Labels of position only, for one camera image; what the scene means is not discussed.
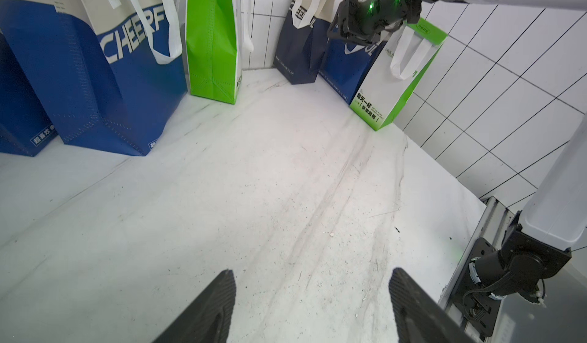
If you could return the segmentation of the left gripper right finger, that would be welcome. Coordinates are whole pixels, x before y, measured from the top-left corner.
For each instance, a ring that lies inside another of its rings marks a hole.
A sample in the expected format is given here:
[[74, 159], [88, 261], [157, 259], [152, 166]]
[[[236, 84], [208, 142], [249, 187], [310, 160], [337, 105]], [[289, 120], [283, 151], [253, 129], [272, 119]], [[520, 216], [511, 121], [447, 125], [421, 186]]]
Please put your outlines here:
[[388, 291], [400, 343], [472, 341], [404, 269], [393, 269]]

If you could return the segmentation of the blue cheerful bag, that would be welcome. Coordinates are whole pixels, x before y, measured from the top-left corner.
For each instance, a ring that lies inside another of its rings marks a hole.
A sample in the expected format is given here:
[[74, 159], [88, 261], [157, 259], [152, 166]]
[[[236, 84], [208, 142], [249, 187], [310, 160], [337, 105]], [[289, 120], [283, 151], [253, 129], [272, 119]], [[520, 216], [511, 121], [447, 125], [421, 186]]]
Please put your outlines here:
[[1, 37], [1, 152], [34, 157], [57, 131], [5, 37]]
[[174, 0], [1, 0], [1, 31], [65, 144], [145, 156], [186, 95]]

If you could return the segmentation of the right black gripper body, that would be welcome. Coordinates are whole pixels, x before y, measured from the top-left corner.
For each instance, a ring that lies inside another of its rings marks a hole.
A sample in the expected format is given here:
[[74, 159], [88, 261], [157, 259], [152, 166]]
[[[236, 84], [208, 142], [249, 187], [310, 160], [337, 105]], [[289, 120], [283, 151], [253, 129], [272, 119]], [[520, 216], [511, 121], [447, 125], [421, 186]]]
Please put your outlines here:
[[420, 20], [422, 0], [343, 0], [327, 31], [331, 40], [369, 46]]

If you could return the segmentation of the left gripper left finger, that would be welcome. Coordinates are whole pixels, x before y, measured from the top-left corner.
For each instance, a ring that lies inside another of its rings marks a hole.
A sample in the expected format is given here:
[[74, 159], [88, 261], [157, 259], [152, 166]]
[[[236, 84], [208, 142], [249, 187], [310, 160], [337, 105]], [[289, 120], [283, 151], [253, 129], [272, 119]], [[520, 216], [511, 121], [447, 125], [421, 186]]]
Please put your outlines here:
[[235, 297], [234, 273], [224, 270], [154, 342], [227, 342]]

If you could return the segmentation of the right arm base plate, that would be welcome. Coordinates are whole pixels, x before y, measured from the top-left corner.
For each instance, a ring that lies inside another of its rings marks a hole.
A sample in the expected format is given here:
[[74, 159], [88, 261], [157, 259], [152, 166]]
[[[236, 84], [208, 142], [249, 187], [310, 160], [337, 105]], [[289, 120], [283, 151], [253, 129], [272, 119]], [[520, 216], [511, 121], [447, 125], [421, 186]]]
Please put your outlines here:
[[520, 289], [520, 257], [503, 260], [484, 238], [478, 238], [466, 258], [450, 300], [478, 333], [493, 336], [501, 301]]

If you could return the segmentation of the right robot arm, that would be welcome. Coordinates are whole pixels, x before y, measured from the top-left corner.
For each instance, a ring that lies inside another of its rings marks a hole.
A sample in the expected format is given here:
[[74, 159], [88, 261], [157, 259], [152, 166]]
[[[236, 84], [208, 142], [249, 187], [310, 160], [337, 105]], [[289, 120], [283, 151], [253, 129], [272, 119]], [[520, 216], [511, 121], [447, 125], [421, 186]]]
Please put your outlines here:
[[586, 113], [586, 9], [426, 0], [448, 35], [394, 121], [480, 199], [530, 203]]

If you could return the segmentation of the blue Cheerful bag front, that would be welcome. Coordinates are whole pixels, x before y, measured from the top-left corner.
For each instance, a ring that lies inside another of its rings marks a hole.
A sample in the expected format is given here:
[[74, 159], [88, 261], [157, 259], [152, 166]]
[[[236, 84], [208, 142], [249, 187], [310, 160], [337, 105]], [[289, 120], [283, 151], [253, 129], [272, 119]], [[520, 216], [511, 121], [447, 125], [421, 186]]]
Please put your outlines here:
[[5, 37], [1, 37], [1, 152], [34, 157], [57, 131]]

